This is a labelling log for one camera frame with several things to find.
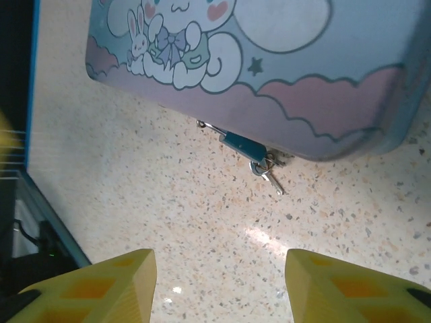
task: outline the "pastel suitcase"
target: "pastel suitcase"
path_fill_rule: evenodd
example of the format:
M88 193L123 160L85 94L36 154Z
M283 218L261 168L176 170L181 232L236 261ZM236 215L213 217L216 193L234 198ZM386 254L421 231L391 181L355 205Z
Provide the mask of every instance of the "pastel suitcase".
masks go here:
M429 0L93 0L96 81L299 157L385 153L431 76Z

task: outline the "terrazzo floor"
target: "terrazzo floor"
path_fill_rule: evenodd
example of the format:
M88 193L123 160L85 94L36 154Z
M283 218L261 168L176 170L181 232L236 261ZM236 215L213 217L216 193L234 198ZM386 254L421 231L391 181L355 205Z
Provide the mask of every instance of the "terrazzo floor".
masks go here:
M29 172L92 262L155 250L152 322L292 322L290 248L431 287L430 92L400 148L290 159L280 197L192 118L88 78L90 4L41 3Z

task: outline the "metal frame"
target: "metal frame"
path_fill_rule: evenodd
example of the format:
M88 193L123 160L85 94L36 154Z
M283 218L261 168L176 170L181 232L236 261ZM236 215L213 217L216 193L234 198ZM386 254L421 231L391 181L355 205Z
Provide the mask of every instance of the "metal frame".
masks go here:
M27 172L23 170L18 171L17 177L16 199L24 202L37 222L47 220L52 225L64 247L75 259L79 268L91 265L92 263L84 251L79 247L79 244Z

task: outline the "cartoon bunny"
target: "cartoon bunny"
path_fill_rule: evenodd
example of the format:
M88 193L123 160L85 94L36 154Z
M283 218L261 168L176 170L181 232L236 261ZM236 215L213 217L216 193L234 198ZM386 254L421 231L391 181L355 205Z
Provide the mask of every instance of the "cartoon bunny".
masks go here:
M175 88L230 87L241 69L240 48L227 33L207 33L232 15L236 0L142 0L150 46L143 56L147 76Z
M127 13L127 23L129 25L130 38L132 39L132 48L127 52L127 70L135 75L145 75L143 69L143 56L148 49L148 39L143 34L143 9L142 6L137 8L137 19L132 10Z

